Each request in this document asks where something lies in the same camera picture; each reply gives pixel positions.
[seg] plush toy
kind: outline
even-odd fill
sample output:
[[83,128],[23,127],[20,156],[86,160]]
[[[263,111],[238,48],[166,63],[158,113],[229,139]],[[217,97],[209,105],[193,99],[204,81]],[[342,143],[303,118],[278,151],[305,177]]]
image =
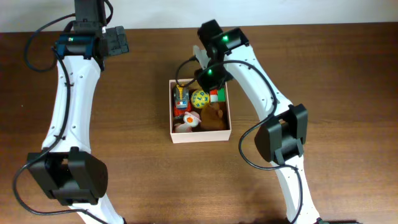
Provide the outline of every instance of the plush toy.
[[183,120],[184,120],[183,124],[178,123],[174,125],[176,133],[192,132],[192,128],[198,126],[198,124],[201,122],[200,115],[194,111],[185,112]]
[[210,102],[210,96],[203,90],[196,90],[192,93],[191,102],[194,107],[202,109]]
[[225,119],[223,119],[223,111],[218,103],[208,103],[202,109],[200,127],[207,131],[226,130]]

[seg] toy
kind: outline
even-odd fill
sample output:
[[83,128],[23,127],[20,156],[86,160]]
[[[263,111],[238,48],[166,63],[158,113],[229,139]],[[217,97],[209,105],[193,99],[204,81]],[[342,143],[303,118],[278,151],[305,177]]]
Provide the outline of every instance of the toy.
[[218,90],[211,90],[210,91],[210,102],[216,103],[218,101]]
[[224,90],[224,88],[220,88],[217,91],[217,101],[218,102],[225,102],[225,90]]
[[208,103],[201,111],[200,127],[207,131],[220,131],[226,129],[223,111],[218,103]]
[[191,102],[194,107],[202,109],[210,102],[210,96],[203,90],[196,90],[192,93]]
[[183,120],[183,124],[178,123],[174,125],[176,133],[190,133],[192,132],[192,128],[201,123],[200,115],[194,111],[191,113],[185,112]]
[[188,88],[176,86],[174,88],[174,117],[181,118],[186,111],[191,112],[192,107],[189,102],[189,91]]

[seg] wooden table surface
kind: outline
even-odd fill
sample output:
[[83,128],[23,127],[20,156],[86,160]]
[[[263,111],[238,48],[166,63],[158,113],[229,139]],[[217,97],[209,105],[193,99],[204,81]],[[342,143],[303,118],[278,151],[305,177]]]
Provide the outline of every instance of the wooden table surface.
[[[305,169],[325,220],[398,223],[398,23],[243,27],[279,90],[309,111]],[[57,71],[22,61],[30,33],[0,34],[0,222],[83,223],[77,214],[38,217],[17,204],[15,171],[39,152],[52,117]],[[52,59],[59,33],[40,34],[30,58]],[[226,142],[172,144],[168,80],[200,45],[196,29],[129,30],[130,53],[106,61],[93,100],[92,153],[108,166],[108,195],[128,223],[275,223],[285,202],[274,172],[239,156],[256,123],[236,81],[229,85],[232,135]],[[182,78],[193,76],[188,66]],[[254,146],[248,157],[267,165]],[[41,211],[62,209],[27,172],[22,198]]]

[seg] white wall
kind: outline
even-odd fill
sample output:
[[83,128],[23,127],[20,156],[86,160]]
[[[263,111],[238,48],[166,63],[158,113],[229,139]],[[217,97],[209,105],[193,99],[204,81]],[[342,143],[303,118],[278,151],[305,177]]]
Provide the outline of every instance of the white wall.
[[[110,26],[137,28],[398,21],[398,0],[110,0]],[[0,0],[0,32],[33,31],[74,12],[74,0]],[[62,30],[65,22],[48,30]]]

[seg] cardboard box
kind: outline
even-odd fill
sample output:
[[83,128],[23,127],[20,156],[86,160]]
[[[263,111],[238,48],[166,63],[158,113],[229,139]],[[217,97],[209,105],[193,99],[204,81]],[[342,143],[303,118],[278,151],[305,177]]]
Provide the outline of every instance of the cardboard box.
[[[192,79],[181,79],[179,82],[181,84],[187,83]],[[228,87],[225,84],[225,104],[226,104],[226,116],[227,116],[227,130],[223,131],[200,131],[200,132],[192,132],[192,133],[173,133],[173,87],[175,86],[175,80],[169,80],[169,114],[170,114],[170,135],[172,137],[173,143],[183,143],[183,142],[205,142],[205,141],[228,141],[229,136],[231,135],[231,117],[229,114],[229,101],[228,101]],[[192,83],[189,88],[197,88],[200,89],[200,86],[197,82]]]

